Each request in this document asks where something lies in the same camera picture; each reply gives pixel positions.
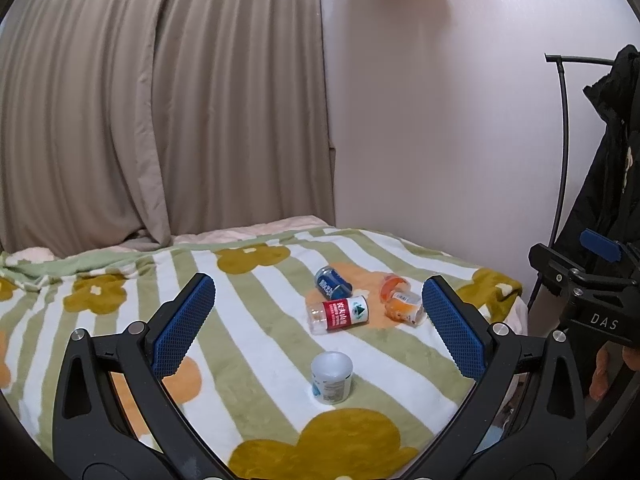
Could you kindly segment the blue label cup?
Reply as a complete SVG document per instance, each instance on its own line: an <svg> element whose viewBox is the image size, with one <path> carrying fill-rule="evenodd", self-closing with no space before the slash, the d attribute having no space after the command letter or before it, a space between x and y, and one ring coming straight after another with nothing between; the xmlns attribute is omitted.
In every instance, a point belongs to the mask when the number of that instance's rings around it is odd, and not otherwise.
<svg viewBox="0 0 640 480"><path fill-rule="evenodd" d="M326 300L337 300L352 296L352 284L344 280L333 266L324 266L314 276L314 284Z"/></svg>

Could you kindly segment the black clothes rack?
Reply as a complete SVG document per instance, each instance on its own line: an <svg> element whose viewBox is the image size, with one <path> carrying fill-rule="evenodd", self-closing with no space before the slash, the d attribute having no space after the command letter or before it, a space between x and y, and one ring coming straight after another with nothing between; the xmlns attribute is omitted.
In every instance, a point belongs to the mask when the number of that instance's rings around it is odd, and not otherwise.
<svg viewBox="0 0 640 480"><path fill-rule="evenodd" d="M614 61L610 58L592 58L591 56L560 55L548 53L544 55L544 58L546 59L547 63L552 63L555 65L556 72L558 73L562 110L562 155L560 184L552 221L551 234L548 243L549 246L552 246L555 243L556 238L558 237L560 221L565 202L568 176L568 158L570 157L570 108L568 107L567 84L564 65L586 64L612 66L614 64Z"/></svg>

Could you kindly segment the beige curtain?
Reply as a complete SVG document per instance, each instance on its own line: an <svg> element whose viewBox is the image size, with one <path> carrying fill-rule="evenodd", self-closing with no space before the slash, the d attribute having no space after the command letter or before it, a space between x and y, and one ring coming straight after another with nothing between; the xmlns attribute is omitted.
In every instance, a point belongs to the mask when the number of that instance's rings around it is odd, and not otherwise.
<svg viewBox="0 0 640 480"><path fill-rule="evenodd" d="M335 217L321 0L1 0L1 245Z"/></svg>

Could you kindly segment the striped floral blanket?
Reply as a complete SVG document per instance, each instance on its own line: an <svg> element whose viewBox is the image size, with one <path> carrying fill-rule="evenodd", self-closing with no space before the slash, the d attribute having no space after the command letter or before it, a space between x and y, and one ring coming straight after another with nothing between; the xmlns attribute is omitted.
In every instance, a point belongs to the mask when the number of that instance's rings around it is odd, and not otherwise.
<svg viewBox="0 0 640 480"><path fill-rule="evenodd" d="M369 322L311 333L307 308L326 300L314 284L333 266L363 296ZM98 250L65 259L27 252L1 258L1 389L44 452L70 334L121 332L148 320L195 273L216 302L169 394L206 444L238 476L387 478L427 447L471 388L430 322L398 323L378 289L386 274L414 292L446 278L491 322L519 334L527 314L519 282L390 234L317 228L157 252ZM352 390L323 404L311 362L337 351L352 360Z"/></svg>

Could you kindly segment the orange clear plastic cup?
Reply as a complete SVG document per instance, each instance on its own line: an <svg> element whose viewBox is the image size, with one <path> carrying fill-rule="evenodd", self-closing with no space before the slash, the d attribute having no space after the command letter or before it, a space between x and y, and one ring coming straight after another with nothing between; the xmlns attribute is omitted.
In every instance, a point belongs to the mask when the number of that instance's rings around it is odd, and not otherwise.
<svg viewBox="0 0 640 480"><path fill-rule="evenodd" d="M407 280L397 274L386 274L382 279L378 293L383 304L392 299L394 292L410 292L411 286Z"/></svg>

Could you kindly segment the orange label clear cup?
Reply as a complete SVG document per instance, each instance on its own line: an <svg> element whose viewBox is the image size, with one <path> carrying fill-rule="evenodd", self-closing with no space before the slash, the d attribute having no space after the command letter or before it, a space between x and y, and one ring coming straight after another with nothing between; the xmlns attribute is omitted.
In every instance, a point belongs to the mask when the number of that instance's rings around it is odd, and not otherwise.
<svg viewBox="0 0 640 480"><path fill-rule="evenodd" d="M395 322L419 326L425 318L422 299L414 292L393 290L385 301L385 314Z"/></svg>

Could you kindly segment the black hanging garment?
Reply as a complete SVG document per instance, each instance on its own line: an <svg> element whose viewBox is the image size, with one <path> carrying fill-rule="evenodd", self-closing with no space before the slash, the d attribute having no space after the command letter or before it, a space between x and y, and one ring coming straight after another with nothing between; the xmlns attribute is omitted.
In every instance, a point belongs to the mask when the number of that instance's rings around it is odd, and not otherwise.
<svg viewBox="0 0 640 480"><path fill-rule="evenodd" d="M613 266L582 246L590 230L609 240L639 244L639 50L617 53L610 72L584 88L605 133L553 249L593 274Z"/></svg>

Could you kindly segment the red-label clear plastic cup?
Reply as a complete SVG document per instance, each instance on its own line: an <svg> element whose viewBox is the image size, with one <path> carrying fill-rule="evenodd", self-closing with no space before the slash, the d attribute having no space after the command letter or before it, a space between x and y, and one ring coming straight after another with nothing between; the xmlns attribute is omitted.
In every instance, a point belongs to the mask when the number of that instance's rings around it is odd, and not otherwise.
<svg viewBox="0 0 640 480"><path fill-rule="evenodd" d="M369 322L369 306L363 296L321 301L307 308L311 333L324 335Z"/></svg>

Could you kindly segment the small white blue-label cup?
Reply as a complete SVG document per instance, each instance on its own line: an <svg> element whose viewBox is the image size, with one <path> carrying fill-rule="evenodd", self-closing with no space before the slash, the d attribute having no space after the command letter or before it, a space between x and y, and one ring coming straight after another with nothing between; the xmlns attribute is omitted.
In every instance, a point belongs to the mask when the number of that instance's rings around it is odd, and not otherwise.
<svg viewBox="0 0 640 480"><path fill-rule="evenodd" d="M354 366L342 352L326 351L311 362L311 390L314 398L323 404L340 404L352 390Z"/></svg>

